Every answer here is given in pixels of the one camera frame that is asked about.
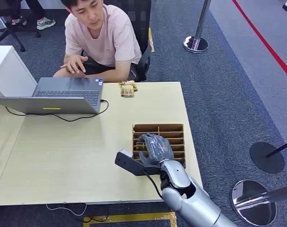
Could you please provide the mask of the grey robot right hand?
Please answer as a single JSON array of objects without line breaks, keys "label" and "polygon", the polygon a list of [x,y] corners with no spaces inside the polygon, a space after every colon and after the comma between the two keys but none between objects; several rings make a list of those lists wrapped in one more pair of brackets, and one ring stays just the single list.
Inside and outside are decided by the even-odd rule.
[{"label": "grey robot right hand", "polygon": [[139,152],[140,159],[144,165],[158,165],[163,160],[174,159],[169,140],[152,133],[145,133],[138,137],[138,142],[144,142],[148,157],[143,151]]}]

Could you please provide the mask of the person's right hand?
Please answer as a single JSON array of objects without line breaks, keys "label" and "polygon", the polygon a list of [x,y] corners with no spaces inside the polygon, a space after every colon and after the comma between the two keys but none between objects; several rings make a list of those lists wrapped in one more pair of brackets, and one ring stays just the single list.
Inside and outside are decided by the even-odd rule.
[{"label": "person's right hand", "polygon": [[83,76],[86,72],[83,63],[86,61],[86,56],[64,54],[64,64],[61,66],[60,72],[64,76]]}]

